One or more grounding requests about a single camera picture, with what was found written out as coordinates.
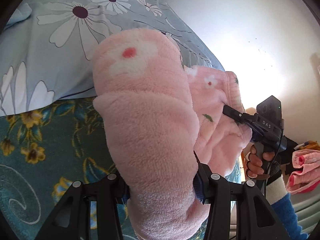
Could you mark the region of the blue white sleeve forearm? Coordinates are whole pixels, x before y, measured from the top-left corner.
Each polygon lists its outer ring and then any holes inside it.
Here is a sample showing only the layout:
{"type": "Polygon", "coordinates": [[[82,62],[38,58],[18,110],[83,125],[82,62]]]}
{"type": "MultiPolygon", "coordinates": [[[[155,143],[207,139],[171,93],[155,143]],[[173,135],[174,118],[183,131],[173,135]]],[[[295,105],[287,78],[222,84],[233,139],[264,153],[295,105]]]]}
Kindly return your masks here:
{"type": "Polygon", "coordinates": [[[307,239],[308,234],[302,232],[298,218],[287,192],[280,164],[274,161],[270,169],[270,177],[266,183],[266,199],[282,222],[290,239],[307,239]]]}

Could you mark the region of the person right hand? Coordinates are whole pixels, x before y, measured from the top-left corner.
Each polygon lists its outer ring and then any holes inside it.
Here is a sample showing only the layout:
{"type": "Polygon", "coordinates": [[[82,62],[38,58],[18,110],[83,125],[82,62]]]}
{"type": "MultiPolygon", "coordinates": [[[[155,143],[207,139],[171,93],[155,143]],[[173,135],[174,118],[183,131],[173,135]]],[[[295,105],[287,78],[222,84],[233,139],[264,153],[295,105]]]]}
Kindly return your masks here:
{"type": "Polygon", "coordinates": [[[262,165],[263,161],[257,156],[257,150],[252,145],[245,156],[244,171],[246,179],[267,180],[270,175],[265,174],[262,165]]]}

